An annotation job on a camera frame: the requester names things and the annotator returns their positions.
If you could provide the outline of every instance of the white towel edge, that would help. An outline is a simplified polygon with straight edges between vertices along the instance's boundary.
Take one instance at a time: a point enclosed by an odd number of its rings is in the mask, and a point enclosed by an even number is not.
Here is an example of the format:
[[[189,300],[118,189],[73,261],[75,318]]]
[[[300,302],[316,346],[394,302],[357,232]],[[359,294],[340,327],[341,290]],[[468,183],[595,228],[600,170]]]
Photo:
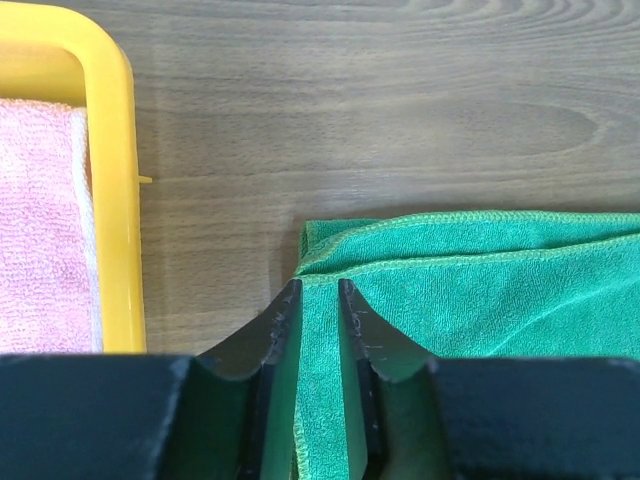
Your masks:
[[[77,108],[71,113],[71,173],[84,240],[84,257],[87,264],[89,294],[91,296],[91,351],[104,351],[102,339],[102,314],[100,310],[100,284],[98,278],[98,256],[96,250],[96,229],[93,215],[93,199],[87,178],[87,111]]]

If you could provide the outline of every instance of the yellow plastic tray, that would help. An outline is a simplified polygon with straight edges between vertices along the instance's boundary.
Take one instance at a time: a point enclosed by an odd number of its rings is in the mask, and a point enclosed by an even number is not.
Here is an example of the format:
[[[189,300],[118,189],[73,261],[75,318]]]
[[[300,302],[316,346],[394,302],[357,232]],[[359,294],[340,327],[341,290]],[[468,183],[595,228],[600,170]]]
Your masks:
[[[0,97],[86,106],[105,352],[145,350],[131,67],[98,25],[0,1]]]

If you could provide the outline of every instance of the towel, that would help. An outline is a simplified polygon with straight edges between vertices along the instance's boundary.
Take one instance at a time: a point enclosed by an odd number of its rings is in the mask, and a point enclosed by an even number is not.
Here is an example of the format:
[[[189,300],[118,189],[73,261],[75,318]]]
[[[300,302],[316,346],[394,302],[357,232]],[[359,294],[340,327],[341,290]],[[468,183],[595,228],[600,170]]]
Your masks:
[[[465,212],[312,221],[300,237],[299,477],[361,478],[347,456],[337,282],[443,357],[640,359],[640,215]]]
[[[0,353],[102,350],[84,109],[0,100]]]

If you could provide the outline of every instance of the wood grain surface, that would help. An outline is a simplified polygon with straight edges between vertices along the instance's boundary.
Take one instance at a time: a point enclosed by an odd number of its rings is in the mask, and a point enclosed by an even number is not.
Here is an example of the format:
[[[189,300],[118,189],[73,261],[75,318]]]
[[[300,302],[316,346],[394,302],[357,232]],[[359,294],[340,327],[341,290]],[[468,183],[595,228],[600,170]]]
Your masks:
[[[152,351],[291,275],[308,218],[640,210],[636,0],[60,0],[134,68]]]

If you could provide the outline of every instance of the table surface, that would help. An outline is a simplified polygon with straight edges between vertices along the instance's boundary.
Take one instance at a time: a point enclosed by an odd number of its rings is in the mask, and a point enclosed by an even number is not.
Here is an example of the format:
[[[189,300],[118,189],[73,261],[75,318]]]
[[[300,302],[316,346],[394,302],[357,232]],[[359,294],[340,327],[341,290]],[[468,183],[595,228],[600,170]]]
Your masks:
[[[635,0],[58,0],[136,81],[149,349],[198,352],[310,218],[640,208]]]

